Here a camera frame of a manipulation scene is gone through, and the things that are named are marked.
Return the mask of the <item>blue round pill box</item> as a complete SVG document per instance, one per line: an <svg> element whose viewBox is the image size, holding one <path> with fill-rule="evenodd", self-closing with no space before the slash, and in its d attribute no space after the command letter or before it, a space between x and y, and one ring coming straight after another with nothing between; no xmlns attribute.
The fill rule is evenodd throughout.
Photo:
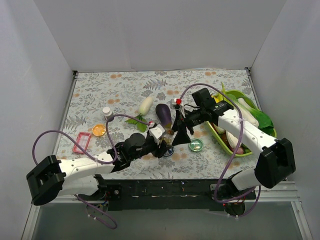
<svg viewBox="0 0 320 240"><path fill-rule="evenodd" d="M169 147L167 151L163 154L164 157L170 157L174 154L175 149L173 146Z"/></svg>

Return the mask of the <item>amber pill bottle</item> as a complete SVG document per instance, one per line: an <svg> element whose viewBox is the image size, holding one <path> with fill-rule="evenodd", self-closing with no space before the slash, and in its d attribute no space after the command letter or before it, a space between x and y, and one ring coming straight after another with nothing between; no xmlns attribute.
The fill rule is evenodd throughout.
<svg viewBox="0 0 320 240"><path fill-rule="evenodd" d="M168 145L171 145L173 142L174 136L175 136L174 132L166 132L161 139L165 141Z"/></svg>

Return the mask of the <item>gold bottle cap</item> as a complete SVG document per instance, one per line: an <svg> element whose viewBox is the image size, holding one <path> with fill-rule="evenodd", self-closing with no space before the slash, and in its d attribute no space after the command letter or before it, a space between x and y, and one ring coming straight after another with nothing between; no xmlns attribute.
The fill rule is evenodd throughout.
<svg viewBox="0 0 320 240"><path fill-rule="evenodd" d="M175 134L175 132L172 129L166 129L166 133L170 136L173 136Z"/></svg>

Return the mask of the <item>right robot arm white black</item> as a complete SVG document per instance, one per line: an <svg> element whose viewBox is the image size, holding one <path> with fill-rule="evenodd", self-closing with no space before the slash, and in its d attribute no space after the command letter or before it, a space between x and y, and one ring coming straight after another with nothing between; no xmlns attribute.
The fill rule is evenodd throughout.
<svg viewBox="0 0 320 240"><path fill-rule="evenodd" d="M207 88L194 92L192 97L196 104L192 111L184 110L180 98L171 101L176 111L173 146L190 143L193 128L210 122L237 137L257 157L254 168L231 175L224 184L216 184L213 195L218 201L243 197L257 186L271 189L296 171L293 145L288 139L279 140L264 133L243 119L234 103L216 102Z"/></svg>

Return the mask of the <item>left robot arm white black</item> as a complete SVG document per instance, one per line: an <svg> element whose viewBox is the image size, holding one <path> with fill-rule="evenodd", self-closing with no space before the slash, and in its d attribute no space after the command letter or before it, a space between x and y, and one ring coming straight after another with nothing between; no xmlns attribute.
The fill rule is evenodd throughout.
<svg viewBox="0 0 320 240"><path fill-rule="evenodd" d="M55 155L49 155L26 175L31 202L42 206L57 196L78 194L101 200L107 191L103 184L94 180L96 175L121 171L148 154L161 158L171 147L165 140L156 140L150 134L133 133L115 148L94 158L59 160Z"/></svg>

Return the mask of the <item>green round pill box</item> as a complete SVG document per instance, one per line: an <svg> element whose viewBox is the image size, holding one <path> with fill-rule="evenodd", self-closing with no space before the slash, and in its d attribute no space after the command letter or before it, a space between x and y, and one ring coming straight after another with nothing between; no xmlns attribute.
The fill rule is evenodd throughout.
<svg viewBox="0 0 320 240"><path fill-rule="evenodd" d="M194 138L191 140L191 142L188 144L188 148L195 153L201 152L203 150L204 143L199 138Z"/></svg>

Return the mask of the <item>purple eggplant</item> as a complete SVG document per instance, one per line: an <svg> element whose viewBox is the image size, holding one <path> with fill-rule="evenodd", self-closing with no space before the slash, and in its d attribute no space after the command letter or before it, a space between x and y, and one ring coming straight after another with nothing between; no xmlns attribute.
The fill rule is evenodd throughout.
<svg viewBox="0 0 320 240"><path fill-rule="evenodd" d="M172 126L172 117L171 110L168 105L164 103L157 104L155 107L155 112L161 125L166 129L170 129Z"/></svg>

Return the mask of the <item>celery stalks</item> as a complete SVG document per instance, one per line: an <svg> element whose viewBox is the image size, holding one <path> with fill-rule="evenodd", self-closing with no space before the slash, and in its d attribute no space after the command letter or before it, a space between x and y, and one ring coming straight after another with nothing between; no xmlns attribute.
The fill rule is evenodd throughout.
<svg viewBox="0 0 320 240"><path fill-rule="evenodd" d="M233 94L227 94L226 88L225 88L225 85L223 82L221 83L221 92L223 94L218 93L217 97L216 97L218 102L225 101L230 104L231 102L227 98L225 98L225 96L227 96L228 98L230 98L233 101L235 101L237 99Z"/></svg>

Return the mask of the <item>white radish with leaves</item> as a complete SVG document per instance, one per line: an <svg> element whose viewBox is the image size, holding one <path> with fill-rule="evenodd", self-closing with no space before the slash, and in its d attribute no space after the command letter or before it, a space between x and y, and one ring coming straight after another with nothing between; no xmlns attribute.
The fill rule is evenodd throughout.
<svg viewBox="0 0 320 240"><path fill-rule="evenodd" d="M151 96L146 97L138 108L138 115L135 116L134 119L128 118L125 122L135 125L140 132L144 133L148 128L147 121L144 116L150 111L153 101L154 100Z"/></svg>

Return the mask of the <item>napa cabbage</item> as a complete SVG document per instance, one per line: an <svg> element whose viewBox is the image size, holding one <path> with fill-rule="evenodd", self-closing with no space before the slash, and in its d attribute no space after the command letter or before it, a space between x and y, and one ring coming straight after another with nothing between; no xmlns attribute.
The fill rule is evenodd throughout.
<svg viewBox="0 0 320 240"><path fill-rule="evenodd" d="M255 127L259 126L259 122L253 117L245 105L240 103L236 98L232 97L231 100L240 108L242 118L250 122Z"/></svg>
<svg viewBox="0 0 320 240"><path fill-rule="evenodd" d="M220 138L224 141L227 142L226 145L228 145L231 149L234 149L237 146L238 139L233 136L230 132L224 130L223 128L213 125L216 132L220 135Z"/></svg>

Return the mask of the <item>white blue pill bottle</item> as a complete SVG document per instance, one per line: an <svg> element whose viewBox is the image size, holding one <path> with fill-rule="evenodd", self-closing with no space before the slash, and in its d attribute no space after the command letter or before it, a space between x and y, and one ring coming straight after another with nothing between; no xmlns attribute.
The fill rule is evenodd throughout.
<svg viewBox="0 0 320 240"><path fill-rule="evenodd" d="M114 117L114 113L113 113L112 109L108 106L105 106L102 109L102 112L103 112L104 118L106 120L112 119Z"/></svg>

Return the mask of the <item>floral table mat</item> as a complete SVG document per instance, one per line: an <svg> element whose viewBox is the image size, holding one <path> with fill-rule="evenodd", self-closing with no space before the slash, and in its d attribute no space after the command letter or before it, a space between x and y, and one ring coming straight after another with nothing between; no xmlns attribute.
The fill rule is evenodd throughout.
<svg viewBox="0 0 320 240"><path fill-rule="evenodd" d="M153 104L169 104L173 98L182 98L192 107L192 93L211 85L210 93L217 90L238 90L250 99L255 95L245 70L171 70L137 72L79 73L55 154L58 159L79 158L73 152L72 139L80 132L91 132L97 124L104 124L103 108L110 107L117 114L108 124L109 135L92 136L87 147L90 154L100 154L114 143L127 139L137 132L134 124L126 122L128 116L137 116L142 101L153 98ZM200 152L192 152L184 145L176 146L173 155L156 158L146 155L133 161L122 171L106 174L105 179L216 179L223 170L228 177L238 171L256 166L254 155L230 158L215 139L207 123L194 129L194 137L203 141Z"/></svg>

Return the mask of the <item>pink rectangular pill box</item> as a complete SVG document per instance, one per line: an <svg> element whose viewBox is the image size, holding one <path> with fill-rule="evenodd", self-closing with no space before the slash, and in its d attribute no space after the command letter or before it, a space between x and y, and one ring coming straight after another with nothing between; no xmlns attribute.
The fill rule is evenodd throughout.
<svg viewBox="0 0 320 240"><path fill-rule="evenodd" d="M84 150L88 148L91 140L91 134L89 132L80 132L77 135L76 143L80 145ZM76 154L84 154L84 152L75 144L72 148L72 152Z"/></svg>

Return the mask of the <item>green bok choy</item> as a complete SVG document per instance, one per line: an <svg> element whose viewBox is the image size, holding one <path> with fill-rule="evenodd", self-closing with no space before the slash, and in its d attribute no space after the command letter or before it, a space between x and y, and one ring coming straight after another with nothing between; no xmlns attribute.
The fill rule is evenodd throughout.
<svg viewBox="0 0 320 240"><path fill-rule="evenodd" d="M249 112L258 121L258 128L262 132L270 136L274 135L274 124L267 114L255 108L251 108Z"/></svg>

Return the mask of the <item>black front rail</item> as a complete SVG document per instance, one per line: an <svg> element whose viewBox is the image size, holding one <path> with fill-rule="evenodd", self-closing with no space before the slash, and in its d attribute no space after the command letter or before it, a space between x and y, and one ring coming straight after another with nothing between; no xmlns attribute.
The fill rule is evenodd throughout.
<svg viewBox="0 0 320 240"><path fill-rule="evenodd" d="M97 190L79 196L85 201L107 201L109 211L185 210L224 211L212 195L217 179L116 180L97 176Z"/></svg>

